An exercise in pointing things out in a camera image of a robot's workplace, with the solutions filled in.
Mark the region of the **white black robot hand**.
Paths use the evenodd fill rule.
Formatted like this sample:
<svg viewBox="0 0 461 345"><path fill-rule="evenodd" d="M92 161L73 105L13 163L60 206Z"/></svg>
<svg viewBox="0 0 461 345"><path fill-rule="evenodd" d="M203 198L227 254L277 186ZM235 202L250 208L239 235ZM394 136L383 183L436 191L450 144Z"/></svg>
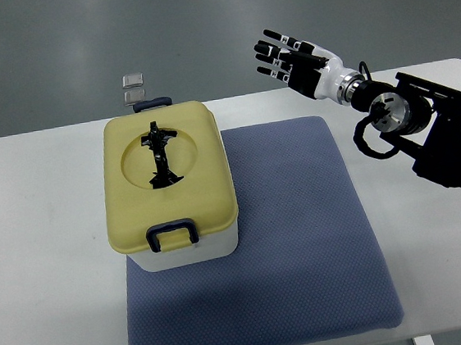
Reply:
<svg viewBox="0 0 461 345"><path fill-rule="evenodd" d="M354 86L365 77L344 66L333 52L314 43L264 30L253 50L262 64L257 72L277 79L305 97L330 99L341 105L351 102Z"/></svg>

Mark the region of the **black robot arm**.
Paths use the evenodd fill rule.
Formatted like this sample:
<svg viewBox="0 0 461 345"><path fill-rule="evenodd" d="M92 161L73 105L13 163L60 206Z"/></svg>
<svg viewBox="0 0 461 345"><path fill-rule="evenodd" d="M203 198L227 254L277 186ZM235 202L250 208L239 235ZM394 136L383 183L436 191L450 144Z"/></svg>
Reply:
<svg viewBox="0 0 461 345"><path fill-rule="evenodd" d="M346 88L350 106L366 114L354 143L368 157L387 160L402 152L413 172L446 188L461 188L461 92L399 72L397 85L375 81L365 62Z"/></svg>

